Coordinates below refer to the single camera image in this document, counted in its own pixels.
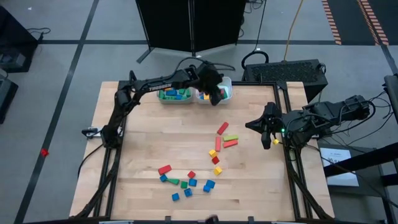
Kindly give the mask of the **grey plastic bin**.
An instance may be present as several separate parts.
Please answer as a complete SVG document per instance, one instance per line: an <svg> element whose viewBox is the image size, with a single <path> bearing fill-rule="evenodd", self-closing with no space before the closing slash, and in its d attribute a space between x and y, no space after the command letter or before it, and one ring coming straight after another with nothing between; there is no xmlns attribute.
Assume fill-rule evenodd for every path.
<svg viewBox="0 0 398 224"><path fill-rule="evenodd" d="M178 95L177 96L167 96L165 94L164 99L159 98L159 91L163 90L164 93L166 92L166 88L173 88L176 90ZM181 104L190 104L193 102L193 88L175 88L171 84L164 84L160 85L156 88L157 90L157 99L166 105L181 105Z"/></svg>

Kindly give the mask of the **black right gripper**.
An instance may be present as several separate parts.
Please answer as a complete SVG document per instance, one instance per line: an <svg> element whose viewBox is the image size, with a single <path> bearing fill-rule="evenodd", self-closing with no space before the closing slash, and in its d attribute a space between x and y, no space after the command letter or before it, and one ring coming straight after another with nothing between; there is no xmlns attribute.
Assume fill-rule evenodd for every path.
<svg viewBox="0 0 398 224"><path fill-rule="evenodd" d="M245 124L245 127L253 131L264 131L261 134L261 142L264 149L271 148L271 136L275 137L276 133L286 133L286 125L282 118L270 116L264 120L263 118L255 119Z"/></svg>

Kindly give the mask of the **black metal beam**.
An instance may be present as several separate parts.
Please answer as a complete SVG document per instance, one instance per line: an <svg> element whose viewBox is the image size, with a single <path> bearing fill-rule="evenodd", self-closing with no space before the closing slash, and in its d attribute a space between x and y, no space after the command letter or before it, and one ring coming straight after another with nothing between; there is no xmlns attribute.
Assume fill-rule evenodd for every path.
<svg viewBox="0 0 398 224"><path fill-rule="evenodd" d="M346 159L323 168L325 176L344 174L398 159L398 142Z"/></svg>

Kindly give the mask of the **white paper sign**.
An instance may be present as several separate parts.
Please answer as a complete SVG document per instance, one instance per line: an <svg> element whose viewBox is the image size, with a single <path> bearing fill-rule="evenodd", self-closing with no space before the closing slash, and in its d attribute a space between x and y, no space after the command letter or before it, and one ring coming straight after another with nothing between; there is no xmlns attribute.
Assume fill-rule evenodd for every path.
<svg viewBox="0 0 398 224"><path fill-rule="evenodd" d="M349 150L344 149L332 149L332 148L320 148L320 155L323 166L326 167L332 163L341 162L343 160L351 159L351 153ZM342 187L358 187L358 178L355 174L345 173L334 175L326 178L329 186L342 186Z"/></svg>

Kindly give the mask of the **black cart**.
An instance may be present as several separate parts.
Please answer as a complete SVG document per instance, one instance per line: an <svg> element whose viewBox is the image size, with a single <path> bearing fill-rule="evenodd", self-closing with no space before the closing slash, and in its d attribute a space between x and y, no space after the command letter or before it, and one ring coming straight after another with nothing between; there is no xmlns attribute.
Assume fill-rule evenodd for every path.
<svg viewBox="0 0 398 224"><path fill-rule="evenodd" d="M38 41L0 6L0 68L7 73L28 72Z"/></svg>
<svg viewBox="0 0 398 224"><path fill-rule="evenodd" d="M18 90L18 85L9 79L9 74L0 68L0 124L6 119L8 109Z"/></svg>

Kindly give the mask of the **black divider panel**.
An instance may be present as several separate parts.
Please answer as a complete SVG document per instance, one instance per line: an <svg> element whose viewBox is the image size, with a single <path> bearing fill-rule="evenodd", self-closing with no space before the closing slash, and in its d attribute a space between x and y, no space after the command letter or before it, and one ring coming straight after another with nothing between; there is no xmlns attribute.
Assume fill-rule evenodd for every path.
<svg viewBox="0 0 398 224"><path fill-rule="evenodd" d="M196 52L235 44L246 0L193 0L193 46Z"/></svg>
<svg viewBox="0 0 398 224"><path fill-rule="evenodd" d="M136 0L151 47L191 51L188 0Z"/></svg>

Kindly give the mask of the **black perforated computer case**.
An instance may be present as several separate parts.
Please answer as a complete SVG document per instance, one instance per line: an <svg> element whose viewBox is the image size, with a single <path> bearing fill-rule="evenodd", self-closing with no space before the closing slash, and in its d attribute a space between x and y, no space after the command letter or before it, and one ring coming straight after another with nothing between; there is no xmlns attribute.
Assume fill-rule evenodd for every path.
<svg viewBox="0 0 398 224"><path fill-rule="evenodd" d="M242 81L302 82L310 102L327 86L326 65L317 59L246 65Z"/></svg>

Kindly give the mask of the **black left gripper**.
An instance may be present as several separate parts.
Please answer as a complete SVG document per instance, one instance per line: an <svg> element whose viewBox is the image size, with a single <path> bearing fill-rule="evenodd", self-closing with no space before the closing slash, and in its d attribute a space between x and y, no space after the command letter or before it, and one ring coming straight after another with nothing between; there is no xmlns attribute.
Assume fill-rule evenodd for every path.
<svg viewBox="0 0 398 224"><path fill-rule="evenodd" d="M220 99L225 100L228 98L227 88L219 88L220 92L214 91L211 93L223 81L224 76L214 65L202 63L195 72L199 77L196 88L199 91L210 93L210 103L213 106L216 106L220 102Z"/></svg>

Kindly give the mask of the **white power adapter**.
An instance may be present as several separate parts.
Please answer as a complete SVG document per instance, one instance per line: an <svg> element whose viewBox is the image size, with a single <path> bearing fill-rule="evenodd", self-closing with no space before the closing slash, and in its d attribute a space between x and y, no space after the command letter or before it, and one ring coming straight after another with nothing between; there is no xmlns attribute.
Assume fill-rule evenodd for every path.
<svg viewBox="0 0 398 224"><path fill-rule="evenodd" d="M86 128L86 129L82 129L81 133L87 139L92 139L92 138L100 137L101 136L101 130L102 130L102 128L89 127L89 128Z"/></svg>

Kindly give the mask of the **black post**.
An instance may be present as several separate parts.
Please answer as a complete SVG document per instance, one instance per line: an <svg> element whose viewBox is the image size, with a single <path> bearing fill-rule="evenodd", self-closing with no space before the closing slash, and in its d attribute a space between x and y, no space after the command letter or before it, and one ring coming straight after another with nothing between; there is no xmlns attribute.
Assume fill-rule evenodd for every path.
<svg viewBox="0 0 398 224"><path fill-rule="evenodd" d="M394 116L398 122L398 73L384 77L384 90L389 96Z"/></svg>

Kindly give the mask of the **white plastic bin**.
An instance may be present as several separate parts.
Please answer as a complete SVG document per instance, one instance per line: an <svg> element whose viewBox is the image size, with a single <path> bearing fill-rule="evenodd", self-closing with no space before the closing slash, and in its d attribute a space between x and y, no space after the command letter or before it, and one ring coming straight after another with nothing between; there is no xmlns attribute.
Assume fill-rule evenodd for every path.
<svg viewBox="0 0 398 224"><path fill-rule="evenodd" d="M223 98L218 104L227 105L233 97L232 80L230 79L230 77L223 77L223 81L218 84L218 87L220 90L224 90L224 92L226 93L226 98ZM203 105L211 104L210 100L209 99L205 100L204 94L202 92L199 92L198 90L195 90L194 96L195 96L195 101L199 104Z"/></svg>

